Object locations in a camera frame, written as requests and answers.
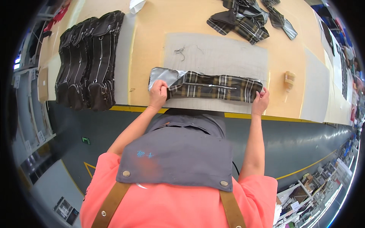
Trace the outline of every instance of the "brown leather strap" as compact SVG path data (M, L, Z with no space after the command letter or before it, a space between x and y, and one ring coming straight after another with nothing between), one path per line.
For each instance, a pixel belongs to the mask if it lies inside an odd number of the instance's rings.
M228 221L229 228L246 228L241 210L238 207L233 192L219 190L220 200L222 201L224 212Z
M115 182L112 190L110 190L109 194L101 205L101 208L97 213L91 228L108 227L110 220L112 219L117 207L119 206L130 186L131 183Z
M117 207L127 193L130 183L116 182L108 196L104 200L91 228L107 228ZM228 221L229 228L246 228L241 210L238 207L233 192L219 190L220 200L222 201L224 212Z

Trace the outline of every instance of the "gray apron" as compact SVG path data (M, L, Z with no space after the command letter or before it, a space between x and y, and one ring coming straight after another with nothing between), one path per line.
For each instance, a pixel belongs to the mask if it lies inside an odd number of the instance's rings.
M162 115L145 135L125 146L116 185L92 227L107 227L105 224L109 224L131 183L168 183L218 189L229 226L244 227L232 193L232 158L232 146L225 139L224 122L219 117L206 114L194 117Z

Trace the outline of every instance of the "stack of black bags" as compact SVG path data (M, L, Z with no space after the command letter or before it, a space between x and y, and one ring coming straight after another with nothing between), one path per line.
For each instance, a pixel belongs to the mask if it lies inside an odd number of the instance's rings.
M115 50L124 13L114 11L88 18L60 37L61 68L56 102L75 110L104 111L115 105Z

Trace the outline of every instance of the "metal snap button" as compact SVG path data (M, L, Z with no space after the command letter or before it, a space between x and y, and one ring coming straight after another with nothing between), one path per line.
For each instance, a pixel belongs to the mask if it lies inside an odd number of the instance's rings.
M129 177L130 175L131 175L131 173L127 170L123 172L123 176L125 176L125 177Z
M221 181L221 182L220 182L220 185L221 185L221 186L227 186L227 185L228 185L228 182L227 182L227 181Z

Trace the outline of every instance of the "gray floor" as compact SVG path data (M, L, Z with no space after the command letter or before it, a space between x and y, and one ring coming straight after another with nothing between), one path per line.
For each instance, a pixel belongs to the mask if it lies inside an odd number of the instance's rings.
M54 151L60 153L70 175L82 192L86 191L91 177L84 162L95 166L100 154L107 151L116 137L140 114L139 112L91 110L73 111L50 102L50 120L57 136L51 143ZM225 118L227 138L233 144L233 161L240 170L250 120ZM338 129L316 123L296 123L283 121L262 121L265 143L265 175L278 178L311 165L338 149L351 135L350 130ZM90 139L91 145L82 142L82 137ZM335 158L333 153L320 163L299 173L278 180L282 188L303 174L313 173L320 164ZM233 176L238 175L233 167Z

